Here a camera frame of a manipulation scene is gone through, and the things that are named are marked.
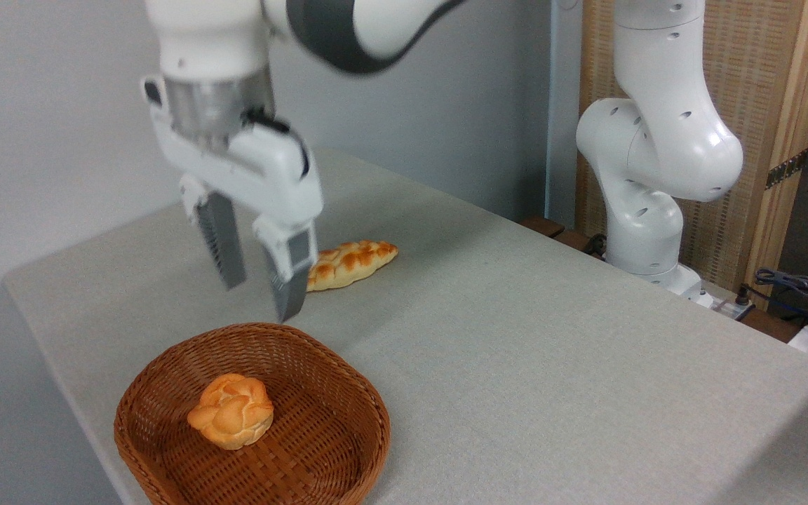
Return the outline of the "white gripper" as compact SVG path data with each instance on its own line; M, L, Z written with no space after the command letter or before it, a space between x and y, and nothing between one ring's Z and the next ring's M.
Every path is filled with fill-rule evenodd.
M324 204L308 148L292 132L256 123L235 134L227 149L215 151L187 140L173 127L159 76L145 78L144 95L161 152L183 174L184 210L190 224L198 227L222 285L233 290L247 279L233 199L267 215L258 217L252 229L267 255L278 320L284 323L296 316L317 260L312 221Z

